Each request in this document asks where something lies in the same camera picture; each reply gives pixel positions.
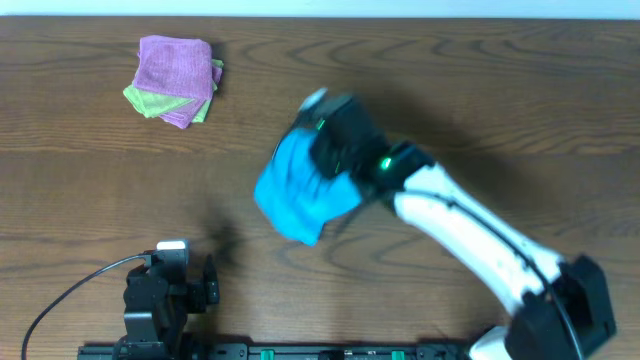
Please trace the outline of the blue cloth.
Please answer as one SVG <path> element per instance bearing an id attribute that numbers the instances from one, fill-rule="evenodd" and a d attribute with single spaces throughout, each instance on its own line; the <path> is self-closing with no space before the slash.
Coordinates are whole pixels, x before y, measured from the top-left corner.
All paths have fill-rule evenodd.
<path id="1" fill-rule="evenodd" d="M 362 197 L 347 173 L 323 178 L 310 156 L 318 133 L 299 128 L 289 133 L 254 190 L 254 200 L 275 230 L 308 246 L 323 227 L 358 207 Z"/>

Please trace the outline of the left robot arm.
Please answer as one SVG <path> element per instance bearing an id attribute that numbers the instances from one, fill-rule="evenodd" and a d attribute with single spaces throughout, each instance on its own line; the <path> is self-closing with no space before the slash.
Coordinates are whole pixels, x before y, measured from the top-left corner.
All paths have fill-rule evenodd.
<path id="1" fill-rule="evenodd" d="M 201 314 L 220 300 L 217 271 L 207 256 L 199 279 L 187 279 L 186 250 L 155 250 L 131 270 L 123 294 L 126 334 L 111 358 L 206 359 L 208 348 L 184 331 L 188 316 Z"/>

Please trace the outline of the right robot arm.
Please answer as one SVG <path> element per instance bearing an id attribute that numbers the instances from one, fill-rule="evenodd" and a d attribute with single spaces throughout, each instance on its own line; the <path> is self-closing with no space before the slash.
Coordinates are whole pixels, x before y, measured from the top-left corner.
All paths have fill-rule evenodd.
<path id="1" fill-rule="evenodd" d="M 471 270 L 511 317 L 466 351 L 469 359 L 586 359 L 617 332 L 601 267 L 567 262 L 463 190 L 431 155 L 393 144 L 355 97 L 316 93 L 295 120 L 318 132 L 311 159 L 333 180 L 346 174 L 368 200 L 387 202 Z"/>

